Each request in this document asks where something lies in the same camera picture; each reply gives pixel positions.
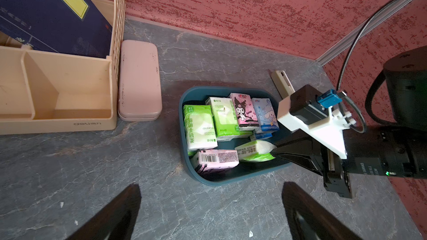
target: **beige desk organizer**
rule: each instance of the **beige desk organizer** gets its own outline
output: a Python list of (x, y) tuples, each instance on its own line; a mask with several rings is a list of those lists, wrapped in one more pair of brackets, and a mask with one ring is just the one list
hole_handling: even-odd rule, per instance
[(113, 25), (105, 59), (16, 47), (0, 36), (0, 135), (112, 130), (125, 0), (92, 0)]

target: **deli logo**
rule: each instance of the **deli logo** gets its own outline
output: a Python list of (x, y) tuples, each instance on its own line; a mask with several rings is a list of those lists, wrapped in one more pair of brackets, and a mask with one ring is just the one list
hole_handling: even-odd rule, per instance
[(85, 123), (76, 123), (74, 125), (97, 125), (101, 124), (100, 122), (85, 122)]

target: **blue tray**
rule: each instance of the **blue tray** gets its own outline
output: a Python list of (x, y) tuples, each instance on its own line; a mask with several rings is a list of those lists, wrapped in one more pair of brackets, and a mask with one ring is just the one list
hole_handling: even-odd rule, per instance
[[(288, 166), (290, 163), (280, 160), (273, 159), (268, 162), (241, 162), (236, 167), (227, 170), (225, 173), (221, 174), (209, 174), (209, 176), (201, 177), (193, 169), (187, 152), (187, 141), (185, 139), (185, 129), (184, 129), (184, 116), (182, 113), (182, 108), (184, 105), (204, 105), (208, 97), (220, 97), (226, 98), (230, 93), (242, 93), (248, 94), (251, 98), (269, 98), (273, 109), (277, 114), (277, 109), (279, 103), (273, 98), (268, 92), (255, 89), (255, 88), (232, 88), (232, 87), (220, 87), (220, 86), (196, 86), (188, 89), (182, 96), (179, 101), (179, 124), (181, 128), (181, 141), (182, 141), (182, 150), (181, 158), (184, 164), (185, 171), (190, 175), (191, 178), (209, 185), (209, 186), (221, 186), (229, 184), (232, 182), (237, 182), (246, 178), (251, 178), (261, 174), (269, 173), (274, 170), (282, 169)], [(291, 135), (291, 131), (286, 129), (283, 125), (279, 123), (280, 131), (273, 133), (273, 137), (267, 139), (271, 143), (278, 143), (283, 141), (287, 136)], [(235, 147), (249, 142), (249, 138), (239, 138), (233, 139), (229, 142), (219, 142), (217, 149), (228, 149), (233, 150)]]

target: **red textured wall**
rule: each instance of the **red textured wall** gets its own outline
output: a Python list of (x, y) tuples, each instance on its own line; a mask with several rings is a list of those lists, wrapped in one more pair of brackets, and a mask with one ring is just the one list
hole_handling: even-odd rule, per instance
[(317, 59), (388, 0), (126, 0), (127, 14)]
[[(342, 88), (360, 108), (365, 105), (366, 94), (382, 65), (397, 54), (427, 45), (427, 0), (414, 0), (383, 24), (362, 38), (348, 63)], [(324, 69), (336, 84), (346, 52), (329, 62)], [(387, 88), (378, 91), (372, 109), (377, 116), (392, 119)], [(363, 108), (368, 124), (375, 124)], [(409, 178), (390, 178), (403, 204), (427, 239), (427, 181)]]

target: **cartoon character print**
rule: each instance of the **cartoon character print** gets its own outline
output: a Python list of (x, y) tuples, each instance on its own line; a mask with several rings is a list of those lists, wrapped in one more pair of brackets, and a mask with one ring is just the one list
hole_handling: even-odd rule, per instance
[(270, 120), (270, 125), (273, 125), (273, 121), (275, 120), (276, 116), (274, 115), (273, 106), (266, 105), (264, 110), (264, 118), (267, 120)]
[(240, 103), (236, 98), (234, 99), (234, 104), (236, 106), (236, 113), (241, 120), (246, 120), (246, 100)]

